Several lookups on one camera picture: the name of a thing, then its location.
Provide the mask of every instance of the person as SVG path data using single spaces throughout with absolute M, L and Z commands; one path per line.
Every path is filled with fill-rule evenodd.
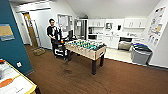
M 56 56 L 55 49 L 58 48 L 58 44 L 61 40 L 61 29 L 54 26 L 54 22 L 55 22 L 54 19 L 49 20 L 50 26 L 47 27 L 47 35 L 51 39 L 52 50 L 53 50 L 54 56 Z

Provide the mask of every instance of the cabinet handle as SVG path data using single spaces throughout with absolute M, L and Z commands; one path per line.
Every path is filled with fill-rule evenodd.
M 129 24 L 129 27 L 131 27 L 131 22 L 130 22 L 130 24 Z
M 132 22 L 132 26 L 133 26 L 133 24 L 134 24 L 134 23 Z M 132 26 L 131 26 L 131 27 L 132 27 Z
M 140 22 L 140 24 L 139 24 L 139 27 L 141 26 L 141 22 Z

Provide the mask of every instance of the box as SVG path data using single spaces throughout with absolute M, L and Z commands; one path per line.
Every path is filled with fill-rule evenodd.
M 45 50 L 42 49 L 42 48 L 40 48 L 40 49 L 35 49 L 35 50 L 33 51 L 33 53 L 34 53 L 34 55 L 39 56 L 39 55 L 44 54 L 44 53 L 45 53 Z

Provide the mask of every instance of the foosball table leg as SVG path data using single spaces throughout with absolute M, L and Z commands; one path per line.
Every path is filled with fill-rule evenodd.
M 96 74 L 96 60 L 92 60 L 92 74 Z
M 68 53 L 68 61 L 70 61 L 71 60 L 71 52 L 70 52 L 70 50 L 67 50 L 67 53 Z
M 104 63 L 104 55 L 101 56 L 100 66 L 103 66 L 103 63 Z

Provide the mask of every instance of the handle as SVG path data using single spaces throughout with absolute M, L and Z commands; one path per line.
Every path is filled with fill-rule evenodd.
M 129 24 L 129 27 L 131 27 L 131 22 L 130 22 L 130 24 Z
M 103 52 L 100 53 L 100 56 L 103 54 Z
M 132 22 L 132 26 L 133 26 L 133 24 L 134 24 L 134 23 Z M 131 26 L 131 27 L 132 27 L 132 26 Z
M 141 22 L 140 22 L 140 24 L 139 24 L 139 27 L 141 26 Z

